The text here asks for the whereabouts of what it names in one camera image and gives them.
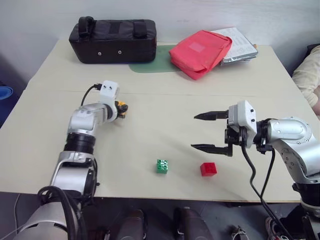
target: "beige table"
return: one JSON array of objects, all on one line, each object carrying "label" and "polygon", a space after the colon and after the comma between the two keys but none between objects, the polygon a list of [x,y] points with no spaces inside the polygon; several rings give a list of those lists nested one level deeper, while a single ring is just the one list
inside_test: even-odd
[{"label": "beige table", "polygon": [[[85,65],[61,40],[0,129],[0,191],[36,193],[49,184],[72,112],[91,84],[106,79],[120,83],[118,99],[129,105],[129,111],[127,118],[99,130],[94,149],[101,183],[98,197],[257,202],[249,185],[251,170],[239,147],[234,147],[233,157],[190,147],[224,146],[225,120],[193,116],[226,110],[240,100],[253,105],[259,120],[297,116],[320,136],[319,120],[268,46],[261,46],[258,58],[247,64],[219,67],[192,81],[181,72],[142,74],[124,64]],[[98,99],[99,94],[92,92],[86,102]],[[271,156],[255,147],[248,154],[257,168],[255,184],[261,187]],[[169,161],[166,175],[155,173],[157,159]],[[201,177],[203,162],[215,162],[218,174]],[[292,183],[277,154],[265,199],[298,201]]]}]

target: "wall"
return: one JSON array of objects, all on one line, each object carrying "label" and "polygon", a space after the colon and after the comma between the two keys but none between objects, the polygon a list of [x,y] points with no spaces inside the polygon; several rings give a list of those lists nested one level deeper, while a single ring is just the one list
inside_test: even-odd
[{"label": "wall", "polygon": [[320,43],[319,0],[1,0],[0,78],[10,79],[0,81],[23,88],[80,16],[152,19],[162,42],[236,26],[271,45],[289,73],[307,45]]}]

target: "black bag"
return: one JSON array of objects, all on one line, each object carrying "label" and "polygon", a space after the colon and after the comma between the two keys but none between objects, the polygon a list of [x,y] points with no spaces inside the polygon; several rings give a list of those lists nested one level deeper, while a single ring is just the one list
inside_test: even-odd
[{"label": "black bag", "polygon": [[152,20],[94,20],[83,16],[69,42],[85,64],[149,62],[156,57],[156,24]]}]

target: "red bag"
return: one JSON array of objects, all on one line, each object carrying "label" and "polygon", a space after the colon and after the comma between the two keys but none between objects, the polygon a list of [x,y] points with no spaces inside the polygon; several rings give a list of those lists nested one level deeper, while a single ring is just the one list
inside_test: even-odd
[{"label": "red bag", "polygon": [[171,62],[192,79],[211,71],[227,55],[232,40],[210,31],[198,31],[169,51]]}]

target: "robotic arm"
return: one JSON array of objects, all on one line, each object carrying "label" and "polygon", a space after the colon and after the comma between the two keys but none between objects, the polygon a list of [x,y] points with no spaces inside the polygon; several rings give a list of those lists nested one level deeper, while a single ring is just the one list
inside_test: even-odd
[{"label": "robotic arm", "polygon": [[257,151],[276,149],[295,181],[293,190],[301,195],[301,205],[307,239],[320,239],[320,142],[312,134],[308,123],[297,117],[256,121],[256,111],[245,100],[230,106],[227,111],[201,113],[194,118],[201,120],[227,119],[224,141],[226,147],[195,144],[192,147],[212,154],[233,155],[233,145]]},{"label": "robotic arm", "polygon": [[50,186],[38,193],[41,206],[15,240],[87,238],[81,209],[92,200],[99,185],[93,155],[97,129],[116,118],[124,118],[128,110],[126,104],[116,101],[119,93],[116,82],[104,81],[96,86],[100,90],[99,103],[81,106],[72,114],[66,144],[59,154]]}]

